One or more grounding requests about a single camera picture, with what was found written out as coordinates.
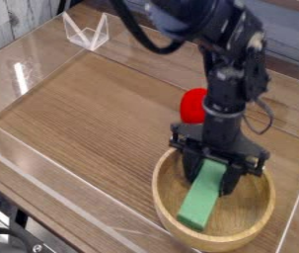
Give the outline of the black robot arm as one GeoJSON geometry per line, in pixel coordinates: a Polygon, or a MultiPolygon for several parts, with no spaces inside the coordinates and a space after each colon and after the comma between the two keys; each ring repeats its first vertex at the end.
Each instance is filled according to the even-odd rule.
{"type": "Polygon", "coordinates": [[[156,54],[171,54],[198,41],[207,77],[207,95],[198,124],[174,124],[170,146],[183,157],[184,175],[194,181],[206,159],[225,164],[219,194],[229,195],[241,178],[262,174],[269,151],[242,131],[247,103],[262,103],[270,76],[265,67],[263,24],[242,0],[150,0],[148,16],[171,38],[167,46],[150,40],[124,0],[111,5],[138,42],[156,54]]]}

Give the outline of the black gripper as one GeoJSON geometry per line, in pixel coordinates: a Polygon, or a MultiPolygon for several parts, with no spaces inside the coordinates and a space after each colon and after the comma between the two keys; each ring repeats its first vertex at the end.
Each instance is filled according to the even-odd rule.
{"type": "Polygon", "coordinates": [[[230,195],[242,175],[262,174],[269,151],[253,142],[242,131],[247,101],[229,95],[207,95],[203,100],[206,118],[202,124],[172,124],[170,145],[182,153],[184,177],[190,183],[198,177],[206,159],[226,165],[219,196],[230,195]]]}

